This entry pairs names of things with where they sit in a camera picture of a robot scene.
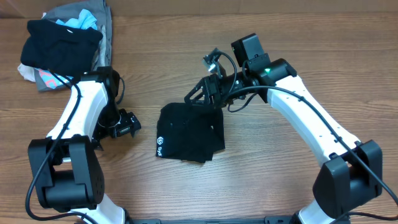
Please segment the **black t-shirt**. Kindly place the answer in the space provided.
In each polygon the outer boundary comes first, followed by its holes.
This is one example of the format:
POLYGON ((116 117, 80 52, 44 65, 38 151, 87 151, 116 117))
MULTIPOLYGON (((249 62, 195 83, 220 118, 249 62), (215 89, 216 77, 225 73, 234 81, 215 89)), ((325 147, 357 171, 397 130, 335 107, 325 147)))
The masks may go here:
POLYGON ((204 164, 225 149, 223 111, 169 103, 160 111, 156 143, 157 157, 204 164))

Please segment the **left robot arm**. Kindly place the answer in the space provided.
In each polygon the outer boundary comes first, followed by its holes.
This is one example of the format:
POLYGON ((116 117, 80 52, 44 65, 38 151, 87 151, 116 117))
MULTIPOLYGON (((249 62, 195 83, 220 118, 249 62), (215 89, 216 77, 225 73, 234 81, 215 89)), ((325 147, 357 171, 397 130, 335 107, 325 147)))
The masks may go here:
POLYGON ((104 174, 95 151, 106 137, 134 136, 141 124, 118 105, 124 80, 112 67, 62 77, 71 90, 58 123, 28 147, 33 179, 25 210, 37 221, 76 216, 85 223, 132 223, 126 209, 105 193, 104 174))

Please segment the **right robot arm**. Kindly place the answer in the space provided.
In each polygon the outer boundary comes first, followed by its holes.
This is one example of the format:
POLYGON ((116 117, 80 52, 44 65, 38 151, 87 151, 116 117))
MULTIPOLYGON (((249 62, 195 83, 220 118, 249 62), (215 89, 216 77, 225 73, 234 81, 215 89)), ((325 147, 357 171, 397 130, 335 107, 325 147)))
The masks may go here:
POLYGON ((389 191, 382 179, 380 146, 360 141, 338 124, 288 61, 271 60, 256 34, 238 39, 231 48, 234 73, 226 74, 219 61, 222 52, 214 49, 203 58, 209 75, 186 95, 185 102, 222 108, 259 95, 289 121, 320 166, 313 202, 292 216, 269 217, 271 223, 349 223, 358 207, 389 191))

